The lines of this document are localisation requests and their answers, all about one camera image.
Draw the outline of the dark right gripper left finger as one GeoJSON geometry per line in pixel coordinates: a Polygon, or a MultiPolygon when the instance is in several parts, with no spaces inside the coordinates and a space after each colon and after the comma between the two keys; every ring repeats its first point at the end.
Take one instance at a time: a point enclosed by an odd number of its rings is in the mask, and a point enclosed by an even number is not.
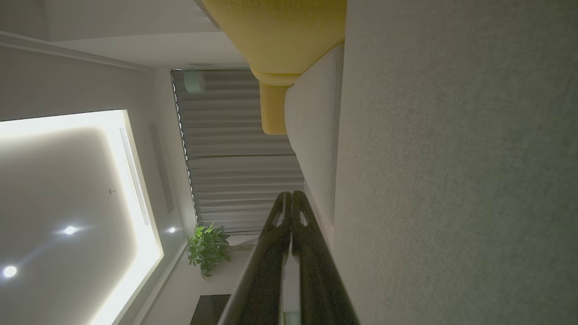
{"type": "Polygon", "coordinates": [[[291,241],[291,193],[280,193],[219,325],[280,324],[283,267],[291,241]]]}

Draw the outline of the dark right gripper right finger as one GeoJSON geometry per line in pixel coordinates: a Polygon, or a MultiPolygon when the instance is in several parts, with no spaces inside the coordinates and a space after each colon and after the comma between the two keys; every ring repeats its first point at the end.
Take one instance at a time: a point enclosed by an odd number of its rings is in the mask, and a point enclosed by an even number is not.
{"type": "Polygon", "coordinates": [[[292,193],[292,220],[292,253],[299,261],[301,323],[357,325],[357,315],[303,191],[292,193]]]}

